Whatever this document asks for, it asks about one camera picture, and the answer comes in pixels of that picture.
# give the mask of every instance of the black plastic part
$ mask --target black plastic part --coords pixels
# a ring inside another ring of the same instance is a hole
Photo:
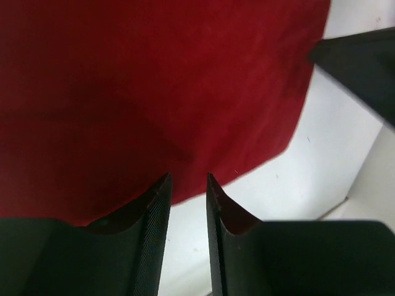
[[[2,296],[157,295],[172,179],[85,228],[58,220],[0,220]]]
[[[375,221],[263,222],[207,182],[213,296],[395,295],[395,236]]]
[[[321,40],[309,58],[395,126],[395,28]]]

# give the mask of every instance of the white table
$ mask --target white table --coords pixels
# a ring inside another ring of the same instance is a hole
[[[333,0],[325,38],[395,25],[393,0]],[[340,203],[377,134],[379,119],[315,70],[288,150],[225,187],[261,219],[312,219]],[[203,195],[170,213],[160,296],[210,292],[206,201]]]

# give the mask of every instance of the red cloth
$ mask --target red cloth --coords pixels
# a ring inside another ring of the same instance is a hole
[[[0,215],[86,224],[282,152],[330,0],[0,0]]]

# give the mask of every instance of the blurred black object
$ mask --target blurred black object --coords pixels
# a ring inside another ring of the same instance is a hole
[[[157,295],[172,178],[85,228],[50,219],[0,220],[2,296]]]
[[[395,126],[395,27],[321,40],[309,58]]]
[[[207,181],[213,296],[395,295],[395,236],[374,221],[263,222]]]

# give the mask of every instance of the dark red towel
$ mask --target dark red towel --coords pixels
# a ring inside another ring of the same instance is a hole
[[[0,0],[0,216],[86,224],[282,152],[330,0]]]

